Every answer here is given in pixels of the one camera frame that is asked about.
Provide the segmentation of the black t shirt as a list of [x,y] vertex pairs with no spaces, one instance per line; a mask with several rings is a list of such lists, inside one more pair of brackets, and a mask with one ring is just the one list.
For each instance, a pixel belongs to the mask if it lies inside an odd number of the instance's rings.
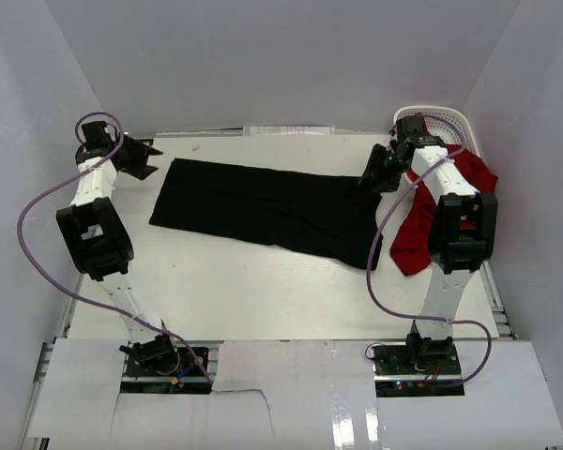
[[354,176],[275,171],[175,159],[153,226],[277,246],[374,269],[379,194]]

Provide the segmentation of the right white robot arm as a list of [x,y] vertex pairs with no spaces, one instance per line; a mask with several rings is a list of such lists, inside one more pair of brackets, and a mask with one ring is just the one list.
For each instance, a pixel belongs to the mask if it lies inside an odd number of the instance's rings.
[[455,162],[467,148],[448,144],[427,128],[427,114],[394,121],[389,145],[375,145],[359,182],[378,193],[395,192],[402,178],[409,189],[428,192],[434,203],[431,229],[426,234],[432,274],[420,313],[408,315],[412,326],[405,343],[385,351],[377,360],[382,368],[394,363],[418,374],[438,371],[458,357],[453,327],[464,290],[493,253],[497,198],[472,185]]

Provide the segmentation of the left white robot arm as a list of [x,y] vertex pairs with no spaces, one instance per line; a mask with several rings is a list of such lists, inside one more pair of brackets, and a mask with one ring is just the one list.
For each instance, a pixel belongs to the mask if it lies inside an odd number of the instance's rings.
[[75,162],[80,172],[88,173],[80,178],[70,205],[56,212],[57,225],[75,267],[108,294],[126,325],[129,343],[120,351],[140,367],[167,376],[177,370],[180,353],[162,333],[164,321],[134,287],[133,246],[112,202],[116,177],[124,173],[144,181],[157,170],[148,160],[162,152],[104,121],[84,123],[81,132]]

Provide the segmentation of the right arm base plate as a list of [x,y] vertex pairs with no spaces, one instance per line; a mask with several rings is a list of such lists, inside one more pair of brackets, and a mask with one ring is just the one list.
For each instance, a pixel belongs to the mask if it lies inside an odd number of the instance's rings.
[[404,344],[373,342],[364,351],[372,363],[378,398],[463,397],[462,369],[456,348],[445,358],[432,356],[412,362]]

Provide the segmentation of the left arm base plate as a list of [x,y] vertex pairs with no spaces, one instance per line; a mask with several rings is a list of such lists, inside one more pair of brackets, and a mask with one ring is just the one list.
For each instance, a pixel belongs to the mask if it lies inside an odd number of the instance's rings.
[[211,384],[188,349],[177,346],[174,359],[160,360],[162,368],[143,367],[130,355],[125,358],[120,393],[146,395],[208,395]]

